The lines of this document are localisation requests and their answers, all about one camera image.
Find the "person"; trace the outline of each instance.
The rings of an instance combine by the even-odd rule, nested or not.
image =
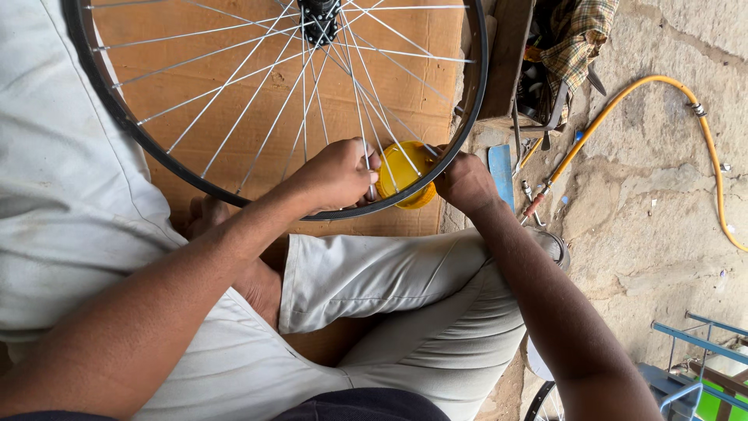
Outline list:
[[[0,339],[16,363],[0,417],[471,420],[527,330],[569,419],[661,419],[477,157],[435,180],[475,228],[291,235],[281,276],[260,253],[292,221],[358,201],[373,150],[333,142],[232,217],[195,199],[188,242],[82,71],[60,4],[3,1],[0,19]],[[390,314],[334,368],[279,335],[375,313]]]

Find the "black rim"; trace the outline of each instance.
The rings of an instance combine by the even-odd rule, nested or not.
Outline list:
[[[485,92],[485,81],[488,76],[488,46],[485,39],[485,20],[483,18],[483,9],[480,0],[465,0],[464,3],[474,9],[475,13],[467,13],[467,19],[470,28],[473,29],[472,44],[470,53],[466,58],[476,60],[475,65],[465,66],[465,92],[463,93],[460,105],[465,110],[462,113],[462,120],[457,127],[456,135],[450,142],[450,148],[443,154],[436,165],[425,174],[421,179],[401,190],[394,196],[373,202],[370,205],[361,208],[336,210],[329,212],[320,212],[317,215],[306,216],[302,218],[307,221],[320,221],[331,219],[347,219],[357,216],[363,216],[369,213],[380,211],[388,208],[403,199],[416,193],[424,188],[429,182],[436,178],[452,162],[452,159],[459,152],[460,146],[468,137],[470,128],[472,128],[480,110],[480,104]],[[94,54],[88,42],[89,35],[94,34],[93,18],[91,9],[86,8],[91,4],[91,0],[64,0],[63,10],[67,29],[70,38],[78,52],[78,57],[83,70],[88,75],[89,80],[104,106],[119,125],[154,159],[159,161],[166,169],[173,172],[184,181],[197,187],[199,190],[216,197],[230,205],[240,208],[251,203],[234,193],[228,192],[215,184],[206,181],[199,175],[187,169],[179,161],[170,157],[166,151],[150,137],[148,132],[136,122],[138,119],[122,104],[124,101],[116,89],[112,89],[114,84],[106,72],[100,72],[100,68],[105,68],[101,55]]]
[[[543,383],[543,386],[535,394],[535,398],[533,398],[533,403],[530,404],[530,408],[527,409],[527,414],[524,416],[524,421],[535,421],[535,418],[538,416],[538,411],[540,411],[540,408],[543,406],[543,402],[545,402],[545,398],[555,386],[555,381],[546,381],[545,383]]]

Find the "white trousers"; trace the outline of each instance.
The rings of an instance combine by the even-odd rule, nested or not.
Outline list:
[[[80,68],[55,0],[0,1],[0,340],[13,359],[83,301],[184,245],[142,150]],[[471,420],[524,335],[474,230],[292,235],[282,333],[392,312],[337,368],[230,288],[140,420],[267,420],[318,393],[397,387]]]

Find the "foot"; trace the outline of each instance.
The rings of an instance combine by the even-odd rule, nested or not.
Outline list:
[[[186,237],[190,241],[230,217],[228,206],[212,196],[192,198],[189,210],[191,222]],[[258,258],[231,286],[273,329],[278,330],[281,310],[281,275],[278,272]]]

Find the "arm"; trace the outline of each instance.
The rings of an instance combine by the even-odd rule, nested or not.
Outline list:
[[[364,159],[361,139],[331,144],[228,221],[92,299],[0,380],[0,417],[133,415],[221,295],[292,221],[355,203],[376,181]]]
[[[636,367],[600,315],[499,198],[480,159],[455,158],[436,181],[439,195],[483,236],[553,373],[574,420],[662,420]]]

